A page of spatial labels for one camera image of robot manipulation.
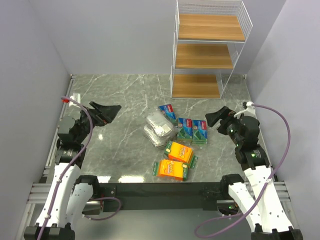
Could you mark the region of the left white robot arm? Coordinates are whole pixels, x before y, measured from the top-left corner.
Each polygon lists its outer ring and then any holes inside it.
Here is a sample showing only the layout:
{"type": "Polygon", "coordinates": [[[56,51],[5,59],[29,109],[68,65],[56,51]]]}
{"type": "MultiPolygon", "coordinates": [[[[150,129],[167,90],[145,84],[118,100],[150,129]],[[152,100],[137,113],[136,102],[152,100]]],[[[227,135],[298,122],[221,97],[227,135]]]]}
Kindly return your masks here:
{"type": "Polygon", "coordinates": [[[112,123],[122,107],[93,101],[89,104],[91,107],[78,104],[78,119],[66,116],[59,121],[53,180],[35,224],[25,228],[26,240],[75,239],[76,223],[87,202],[103,200],[97,176],[81,174],[88,146],[83,141],[91,140],[94,127],[112,123]]]}

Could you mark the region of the blue green sponge pack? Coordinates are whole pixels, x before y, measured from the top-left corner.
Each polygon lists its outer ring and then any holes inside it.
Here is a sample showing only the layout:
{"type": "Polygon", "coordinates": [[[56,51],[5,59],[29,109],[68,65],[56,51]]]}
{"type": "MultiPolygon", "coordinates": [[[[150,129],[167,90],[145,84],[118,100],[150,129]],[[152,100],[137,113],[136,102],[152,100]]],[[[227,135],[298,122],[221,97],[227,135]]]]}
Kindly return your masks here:
{"type": "Polygon", "coordinates": [[[178,132],[177,140],[184,143],[191,143],[193,139],[193,123],[190,118],[177,119],[178,122],[178,132]]]}
{"type": "Polygon", "coordinates": [[[158,109],[164,114],[164,116],[174,125],[178,125],[177,117],[171,104],[165,104],[158,106],[158,109]]]}
{"type": "Polygon", "coordinates": [[[200,145],[208,143],[207,122],[205,120],[192,120],[192,141],[200,145]]]}

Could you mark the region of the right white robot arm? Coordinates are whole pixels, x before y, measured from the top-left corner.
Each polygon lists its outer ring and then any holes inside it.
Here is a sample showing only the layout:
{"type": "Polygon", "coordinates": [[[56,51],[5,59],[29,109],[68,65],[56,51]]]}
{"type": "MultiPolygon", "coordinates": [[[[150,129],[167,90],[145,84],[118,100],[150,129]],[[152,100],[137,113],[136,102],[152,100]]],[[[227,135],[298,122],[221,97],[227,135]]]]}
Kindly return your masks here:
{"type": "Polygon", "coordinates": [[[301,230],[291,223],[278,196],[273,180],[277,170],[272,169],[265,150],[258,143],[260,122],[254,117],[256,107],[252,102],[245,102],[239,112],[224,106],[205,115],[209,127],[219,123],[217,131],[229,136],[235,144],[235,157],[253,191],[249,193],[238,174],[222,177],[222,194],[232,198],[242,212],[232,225],[246,220],[252,240],[301,240],[301,230]]]}

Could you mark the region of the blue green sponge pack back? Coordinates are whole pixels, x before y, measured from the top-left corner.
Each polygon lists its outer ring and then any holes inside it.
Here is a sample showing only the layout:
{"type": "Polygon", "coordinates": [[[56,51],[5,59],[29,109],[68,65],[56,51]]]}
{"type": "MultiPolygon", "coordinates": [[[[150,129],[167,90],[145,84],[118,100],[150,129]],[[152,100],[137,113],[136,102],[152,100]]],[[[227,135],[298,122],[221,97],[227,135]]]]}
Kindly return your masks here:
{"type": "Polygon", "coordinates": [[[171,104],[165,104],[158,106],[158,109],[164,114],[164,116],[174,125],[178,125],[177,117],[171,104]]]}

